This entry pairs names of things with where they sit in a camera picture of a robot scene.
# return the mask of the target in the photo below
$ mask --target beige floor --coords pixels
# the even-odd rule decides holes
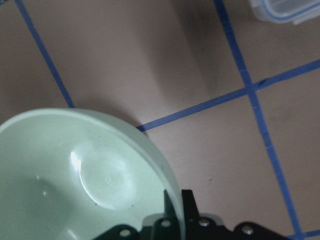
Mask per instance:
[[[211,0],[23,2],[77,108],[139,126],[244,87]],[[254,82],[320,59],[320,17],[274,24],[248,1],[224,3]],[[0,5],[0,31],[0,123],[66,108],[13,0]],[[320,69],[257,95],[302,231],[319,230]],[[294,234],[247,96],[146,134],[201,212]]]

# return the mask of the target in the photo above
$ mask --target blue tape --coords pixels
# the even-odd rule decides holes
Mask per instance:
[[[309,62],[305,65],[296,67],[296,68],[291,69],[289,71],[285,71],[283,73],[272,76],[270,78],[261,80],[261,81],[254,84],[254,89],[261,90],[261,89],[264,89],[272,84],[275,84],[275,83],[278,83],[281,81],[285,81],[288,79],[292,79],[294,77],[300,76],[302,74],[311,72],[311,71],[319,69],[319,68],[320,68],[320,59],[316,60],[316,61]]]
[[[198,113],[200,111],[212,108],[214,106],[229,102],[229,101],[237,99],[237,98],[240,98],[240,97],[242,97],[242,96],[244,96],[246,94],[247,94],[246,90],[244,88],[242,88],[242,89],[239,89],[237,91],[233,91],[233,92],[230,92],[228,94],[225,94],[225,95],[219,96],[217,98],[211,99],[209,101],[205,101],[205,102],[200,103],[198,105],[188,107],[188,108],[186,108],[184,110],[178,111],[178,112],[173,113],[171,115],[168,115],[168,116],[159,118],[157,120],[148,122],[146,124],[137,126],[136,128],[138,130],[140,130],[141,132],[144,132],[144,131],[159,127],[161,125],[170,123],[172,121],[187,117],[189,115]]]
[[[245,61],[243,59],[241,51],[236,42],[236,37],[232,29],[225,5],[222,0],[213,0],[213,1],[221,21],[223,31],[226,35],[227,41],[231,48],[231,52],[235,60],[236,66],[240,72],[245,88],[247,89],[247,94],[249,96],[249,99],[253,108],[257,125],[259,128],[260,134],[263,138],[264,146],[269,155],[278,184],[280,186],[281,193],[285,201],[286,208],[289,213],[289,217],[291,219],[291,223],[292,223],[295,235],[298,237],[298,239],[304,239],[302,235],[301,227],[299,224],[298,216],[294,208],[294,203],[292,201],[284,173],[282,171],[280,162],[278,160],[276,150],[272,144],[271,137],[267,128],[267,124],[266,124],[257,94],[255,92],[255,86],[252,83]]]
[[[289,236],[286,236],[288,239],[291,239],[291,240],[296,240],[296,235],[289,235]]]
[[[315,231],[305,232],[303,235],[305,238],[312,238],[312,237],[320,236],[320,229],[315,230]]]
[[[44,45],[44,43],[42,42],[37,30],[35,29],[34,27],[34,24],[22,2],[22,0],[15,0],[15,3],[17,5],[17,7],[19,8],[19,11],[25,21],[25,24],[27,25],[31,35],[33,36],[33,39],[36,43],[36,45],[38,46],[45,62],[46,62],[46,65],[48,66],[49,70],[51,71],[51,74],[56,82],[56,84],[58,85],[63,97],[64,97],[64,100],[66,101],[67,105],[69,106],[69,108],[74,108],[74,104],[72,102],[72,99],[64,85],[64,83],[62,82],[62,79],[53,63],[53,61],[51,60],[51,57]]]

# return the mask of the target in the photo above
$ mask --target container lid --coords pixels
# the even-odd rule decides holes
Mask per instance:
[[[250,0],[258,18],[267,18],[271,22],[300,23],[320,14],[320,0]]]

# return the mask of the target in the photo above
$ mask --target screw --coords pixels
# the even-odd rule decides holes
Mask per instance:
[[[247,235],[252,235],[254,233],[254,229],[249,225],[245,225],[242,227],[242,232]]]
[[[209,226],[209,224],[210,224],[210,221],[207,218],[200,218],[199,225],[201,227],[207,227]]]
[[[123,238],[129,237],[130,234],[131,234],[131,232],[130,232],[129,229],[122,229],[120,231],[120,236],[123,237]]]
[[[164,228],[167,228],[171,225],[171,222],[168,220],[168,219],[164,219],[162,222],[161,222],[161,226],[164,227]]]

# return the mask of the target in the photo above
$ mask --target light green bowl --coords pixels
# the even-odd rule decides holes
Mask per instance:
[[[163,213],[166,189],[184,235],[168,162],[141,132],[83,109],[39,109],[0,126],[0,239],[91,240],[118,224],[138,230]]]

